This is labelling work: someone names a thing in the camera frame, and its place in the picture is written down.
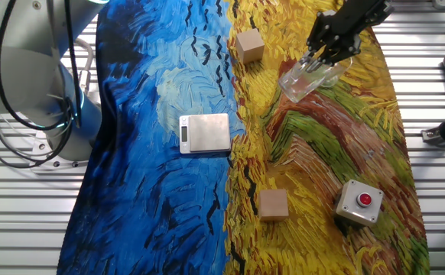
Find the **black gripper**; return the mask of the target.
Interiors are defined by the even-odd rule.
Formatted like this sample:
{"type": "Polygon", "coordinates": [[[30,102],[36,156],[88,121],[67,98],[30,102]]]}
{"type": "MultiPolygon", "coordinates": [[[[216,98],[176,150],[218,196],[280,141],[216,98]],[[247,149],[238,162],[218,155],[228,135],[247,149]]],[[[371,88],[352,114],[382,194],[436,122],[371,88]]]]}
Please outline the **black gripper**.
{"type": "Polygon", "coordinates": [[[307,38],[307,52],[313,56],[324,48],[317,60],[326,65],[353,57],[361,52],[360,33],[381,24],[393,11],[388,0],[348,0],[337,11],[318,11],[307,38]]]}

